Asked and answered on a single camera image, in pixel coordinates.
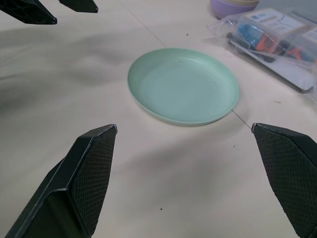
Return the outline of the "purple plastic bowl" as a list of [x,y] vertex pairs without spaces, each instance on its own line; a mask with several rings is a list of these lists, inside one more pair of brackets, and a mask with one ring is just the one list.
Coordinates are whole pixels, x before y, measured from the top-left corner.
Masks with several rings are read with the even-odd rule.
[[210,0],[210,6],[215,17],[222,19],[229,15],[240,14],[254,10],[257,5],[254,6],[241,6],[234,5],[226,2],[226,0]]

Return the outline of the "light green round plate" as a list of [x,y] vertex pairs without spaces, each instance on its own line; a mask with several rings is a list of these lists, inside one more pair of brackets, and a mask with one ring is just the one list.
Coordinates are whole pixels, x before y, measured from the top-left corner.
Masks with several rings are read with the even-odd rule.
[[140,56],[128,70],[127,84],[142,109],[175,125],[213,123],[239,99],[235,75],[217,59],[189,49],[164,48]]

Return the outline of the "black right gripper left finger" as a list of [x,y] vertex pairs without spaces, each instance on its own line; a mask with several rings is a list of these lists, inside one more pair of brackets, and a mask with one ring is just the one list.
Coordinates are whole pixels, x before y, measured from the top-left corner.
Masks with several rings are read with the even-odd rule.
[[79,136],[4,238],[91,238],[106,196],[117,126]]

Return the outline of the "clear plastic bag with parts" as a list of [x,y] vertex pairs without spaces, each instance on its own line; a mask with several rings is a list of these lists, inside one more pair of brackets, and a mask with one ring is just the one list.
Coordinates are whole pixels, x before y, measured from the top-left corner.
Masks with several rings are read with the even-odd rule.
[[214,38],[317,66],[317,16],[298,9],[263,8],[227,16],[207,26]]

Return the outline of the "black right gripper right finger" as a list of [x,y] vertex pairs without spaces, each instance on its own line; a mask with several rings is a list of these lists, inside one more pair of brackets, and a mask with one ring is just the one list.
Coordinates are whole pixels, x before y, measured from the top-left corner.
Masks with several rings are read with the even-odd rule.
[[251,129],[269,184],[295,233],[317,238],[317,143],[290,129],[254,123]]

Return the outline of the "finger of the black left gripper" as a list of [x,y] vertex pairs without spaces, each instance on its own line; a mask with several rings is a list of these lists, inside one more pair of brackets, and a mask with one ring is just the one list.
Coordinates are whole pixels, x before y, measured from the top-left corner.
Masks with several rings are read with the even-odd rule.
[[75,12],[98,13],[99,8],[94,0],[58,0],[62,5]]
[[25,24],[57,24],[39,0],[0,0],[0,11]]

